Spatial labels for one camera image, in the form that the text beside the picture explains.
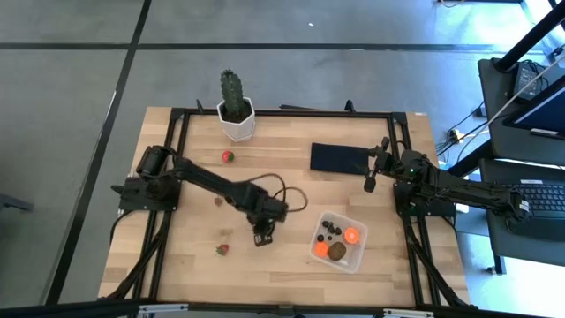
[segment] cable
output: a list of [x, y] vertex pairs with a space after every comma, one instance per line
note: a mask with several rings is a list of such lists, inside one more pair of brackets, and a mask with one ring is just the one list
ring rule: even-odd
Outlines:
[[[486, 127], [488, 127], [490, 124], [493, 123], [494, 120], [496, 120], [496, 118], [532, 83], [535, 83], [540, 77], [542, 77], [547, 71], [551, 70], [554, 66], [556, 66], [563, 58], [565, 58], [565, 55], [563, 55], [562, 57], [560, 57], [559, 59], [556, 59], [555, 62], [551, 63], [551, 65], [549, 65], [545, 70], [543, 70], [542, 72], [540, 72], [535, 78], [531, 79], [531, 81], [526, 84], [524, 87], [522, 87], [522, 89], [520, 89], [518, 91], [518, 93], [514, 94], [514, 96], [512, 96], [512, 98], [510, 98], [506, 104], [504, 104], [504, 106], [502, 106], [502, 108], [496, 112], [496, 114], [494, 114], [494, 116], [486, 122]], [[473, 140], [475, 140], [475, 138], [477, 138], [477, 136], [482, 133], [485, 130], [485, 128], [483, 127], [483, 129], [478, 132], [477, 135], [475, 135], [473, 138], [471, 138], [471, 140], [469, 140], [469, 142], [467, 142], [465, 144], [465, 146], [463, 146], [463, 149], [461, 149], [461, 152], [459, 153], [459, 156], [457, 157], [457, 162], [459, 163], [459, 159], [461, 159], [461, 154], [463, 153], [463, 151], [467, 148], [467, 146], [469, 146], [469, 144], [471, 144], [471, 142]]]
[[468, 134], [470, 133], [474, 133], [475, 131], [477, 131], [480, 127], [486, 125], [486, 123], [483, 123], [481, 125], [478, 125], [477, 127], [473, 128], [470, 132], [466, 133], [465, 135], [463, 135], [463, 137], [461, 137], [460, 139], [454, 141], [453, 143], [451, 143], [451, 145], [449, 145], [449, 147], [445, 148], [442, 152], [440, 152], [438, 155], [443, 154], [444, 152], [448, 151], [451, 147], [453, 147], [453, 145], [455, 145], [457, 142], [459, 142], [461, 139], [465, 138]]
[[443, 0], [440, 0], [440, 2], [441, 2], [441, 4], [443, 4], [444, 7], [448, 8], [448, 9], [451, 9], [451, 8], [453, 8], [453, 7], [458, 6], [459, 4], [464, 3], [465, 0], [461, 0], [461, 1], [459, 1], [458, 3], [456, 3], [456, 4], [451, 4], [451, 5], [445, 4], [445, 3], [443, 2]]
[[266, 177], [278, 178], [278, 179], [281, 181], [281, 183], [282, 183], [282, 189], [279, 190], [276, 194], [282, 192], [282, 202], [285, 202], [285, 203], [286, 203], [286, 189], [287, 189], [287, 187], [286, 187], [286, 184], [284, 183], [283, 177], [277, 175], [276, 173], [265, 173], [265, 174], [262, 174], [262, 175], [260, 175], [260, 176], [257, 176], [257, 177], [254, 177], [254, 178], [250, 178], [250, 179], [247, 179], [247, 180], [241, 181], [241, 182], [252, 182], [252, 181], [259, 180], [259, 179], [261, 179], [261, 178], [266, 178]]
[[402, 144], [403, 147], [404, 147], [404, 149], [406, 149], [406, 143], [404, 143], [404, 141], [402, 141], [402, 140], [397, 140], [396, 143], [397, 143], [397, 144]]
[[[524, 61], [522, 61], [522, 63], [526, 63], [528, 66], [530, 66], [530, 69], [533, 72], [535, 72], [536, 75], [539, 75], [538, 67], [541, 68], [542, 70], [546, 69], [546, 67], [544, 65], [540, 65], [538, 62], [534, 62], [530, 59], [524, 60]], [[544, 90], [544, 83], [546, 83], [546, 88], [548, 88], [549, 87], [549, 81], [545, 77], [542, 76], [542, 77], [539, 78], [539, 91]]]
[[277, 191], [277, 192], [275, 193], [275, 195], [273, 195], [273, 198], [276, 197], [279, 193], [281, 193], [281, 192], [286, 192], [287, 190], [295, 190], [295, 191], [298, 191], [300, 194], [302, 194], [302, 197], [304, 198], [304, 202], [305, 202], [305, 203], [304, 203], [304, 206], [302, 206], [302, 208], [290, 208], [287, 212], [290, 213], [290, 212], [302, 211], [303, 209], [305, 209], [305, 208], [308, 206], [308, 198], [306, 197], [306, 193], [305, 193], [302, 189], [297, 188], [297, 187], [295, 187], [295, 186], [285, 187], [285, 188], [283, 188], [283, 189]]
[[131, 210], [125, 210], [124, 213], [119, 216], [116, 221], [114, 221], [114, 223], [112, 224], [112, 229], [109, 231], [109, 243], [112, 244], [112, 240], [114, 239], [114, 231], [116, 230], [116, 226], [117, 224], [120, 222], [120, 220], [122, 220], [124, 217], [128, 216], [132, 211]]
[[435, 152], [439, 153], [438, 156], [442, 155], [444, 152], [448, 152], [447, 156], [444, 158], [445, 163], [449, 162], [449, 151], [448, 149], [453, 146], [453, 144], [449, 144], [449, 132], [451, 132], [452, 129], [455, 129], [456, 127], [458, 127], [460, 124], [462, 124], [465, 120], [467, 120], [469, 117], [471, 117], [475, 112], [477, 112], [478, 109], [480, 109], [481, 106], [483, 106], [483, 104], [485, 103], [485, 101], [481, 102], [478, 107], [476, 109], [474, 109], [469, 115], [467, 115], [467, 117], [461, 119], [457, 124], [453, 125], [451, 128], [449, 128], [445, 134], [445, 142], [442, 142], [438, 145], [435, 146]]
[[282, 189], [279, 190], [279, 191], [277, 191], [277, 192], [275, 193], [275, 195], [273, 195], [273, 196], [271, 197], [271, 198], [273, 198], [273, 199], [274, 199], [277, 195], [279, 195], [279, 193], [282, 193], [282, 202], [286, 203], [286, 192], [287, 192], [287, 190], [295, 190], [295, 191], [298, 191], [300, 194], [302, 194], [302, 197], [304, 198], [304, 201], [305, 201], [304, 206], [302, 206], [301, 208], [289, 209], [289, 210], [287, 211], [287, 213], [289, 213], [289, 212], [298, 212], [298, 211], [302, 211], [303, 209], [305, 209], [305, 208], [308, 206], [308, 198], [306, 197], [306, 193], [305, 193], [302, 189], [297, 188], [297, 187], [295, 187], [295, 186], [286, 186], [286, 184], [284, 183], [283, 177], [277, 175], [276, 173], [266, 173], [266, 174], [260, 175], [260, 176], [258, 176], [258, 177], [254, 177], [254, 178], [247, 179], [247, 180], [242, 181], [242, 182], [251, 182], [251, 181], [255, 181], [255, 180], [258, 180], [258, 179], [261, 179], [261, 178], [266, 178], [266, 177], [278, 178], [278, 179], [281, 181], [281, 183], [282, 183]]

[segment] concrete floor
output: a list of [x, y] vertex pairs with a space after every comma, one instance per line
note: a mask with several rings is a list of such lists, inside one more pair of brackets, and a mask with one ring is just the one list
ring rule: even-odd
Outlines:
[[[129, 42], [142, 3], [4, 0], [0, 42]], [[153, 1], [141, 42], [508, 45], [530, 25], [518, 4], [464, 3], [449, 10], [431, 1], [162, 0]], [[41, 302], [125, 53], [0, 50], [0, 193], [35, 203], [32, 214], [0, 214], [0, 307]], [[339, 110], [351, 99], [358, 110], [426, 112], [439, 141], [482, 101], [477, 61], [492, 56], [433, 47], [138, 50], [61, 300], [97, 295], [117, 210], [109, 186], [123, 182], [129, 170], [147, 106], [195, 107], [199, 98], [211, 108], [220, 100], [221, 70], [232, 68], [259, 108], [286, 103]], [[478, 122], [470, 119], [460, 129]], [[507, 276], [490, 276], [482, 271], [492, 265], [488, 239], [460, 235], [459, 242], [473, 304], [563, 315], [557, 295], [544, 289], [564, 276], [562, 268], [511, 260]]]

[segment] black cloth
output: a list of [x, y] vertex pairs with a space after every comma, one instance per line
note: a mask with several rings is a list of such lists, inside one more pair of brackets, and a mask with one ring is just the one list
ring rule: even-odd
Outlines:
[[368, 148], [313, 142], [310, 169], [365, 175], [369, 170]]

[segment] wooden table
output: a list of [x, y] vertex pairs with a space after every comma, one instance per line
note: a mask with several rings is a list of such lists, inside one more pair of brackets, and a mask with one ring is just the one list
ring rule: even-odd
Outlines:
[[[170, 108], [150, 107], [141, 127], [132, 172], [146, 146], [162, 145]], [[412, 147], [437, 163], [425, 114], [408, 113]], [[402, 139], [400, 127], [397, 138]], [[177, 144], [178, 132], [173, 140]], [[364, 178], [310, 170], [313, 141], [371, 148], [388, 136], [387, 122], [373, 118], [257, 117], [248, 141], [232, 142], [215, 116], [191, 116], [184, 156], [231, 180], [274, 172], [287, 186], [302, 188], [310, 204], [276, 225], [274, 243], [255, 247], [245, 215], [214, 194], [183, 183], [179, 207], [172, 217], [158, 299], [243, 304], [335, 306], [414, 306], [405, 238], [393, 199], [393, 180], [377, 177], [374, 193], [363, 190]], [[224, 150], [233, 163], [222, 162]], [[281, 186], [274, 178], [257, 182], [270, 193]], [[291, 207], [302, 205], [289, 192]], [[315, 261], [310, 240], [320, 213], [333, 211], [369, 228], [365, 255], [356, 274], [345, 274]], [[139, 258], [147, 212], [134, 212], [117, 226], [100, 296], [114, 291]], [[433, 260], [460, 298], [469, 301], [453, 229], [439, 217], [427, 217]], [[227, 256], [215, 248], [229, 244]], [[146, 273], [147, 295], [153, 265]], [[425, 300], [430, 302], [426, 271], [420, 264]]]

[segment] black desk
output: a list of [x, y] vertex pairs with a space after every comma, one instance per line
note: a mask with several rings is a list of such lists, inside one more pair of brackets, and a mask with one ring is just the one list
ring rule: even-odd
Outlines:
[[[494, 160], [480, 160], [479, 167], [482, 180], [486, 182], [505, 183], [505, 178], [514, 176], [517, 168], [520, 170], [521, 178], [565, 181], [565, 172], [552, 168]], [[565, 251], [565, 242], [553, 242], [512, 234], [508, 232], [502, 218], [495, 216], [490, 211], [487, 211], [486, 214], [495, 266], [503, 267], [504, 263], [500, 256], [565, 266], [565, 253], [563, 252]]]
[[[544, 76], [553, 83], [565, 73], [565, 70], [554, 67]], [[478, 61], [478, 75], [483, 90], [486, 114], [492, 118], [496, 112], [509, 100], [507, 92], [514, 81], [513, 73], [500, 73], [493, 67], [491, 60]], [[504, 114], [516, 110], [520, 105], [510, 104]], [[462, 177], [478, 168], [481, 158], [507, 158], [524, 162], [565, 165], [565, 140], [534, 136], [529, 131], [507, 127], [503, 119], [495, 120], [489, 127], [491, 139], [448, 171], [454, 176]]]

